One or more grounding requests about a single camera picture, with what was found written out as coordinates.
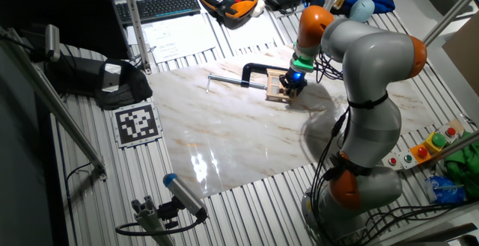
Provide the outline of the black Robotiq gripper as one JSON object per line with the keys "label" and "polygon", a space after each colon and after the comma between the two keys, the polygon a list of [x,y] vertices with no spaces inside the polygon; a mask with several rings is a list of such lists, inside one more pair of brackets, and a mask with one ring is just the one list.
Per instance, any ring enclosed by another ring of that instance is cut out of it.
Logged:
{"label": "black Robotiq gripper", "polygon": [[305,73],[290,68],[285,75],[280,75],[280,83],[284,87],[284,93],[290,93],[291,99],[297,99],[304,87],[308,85]]}

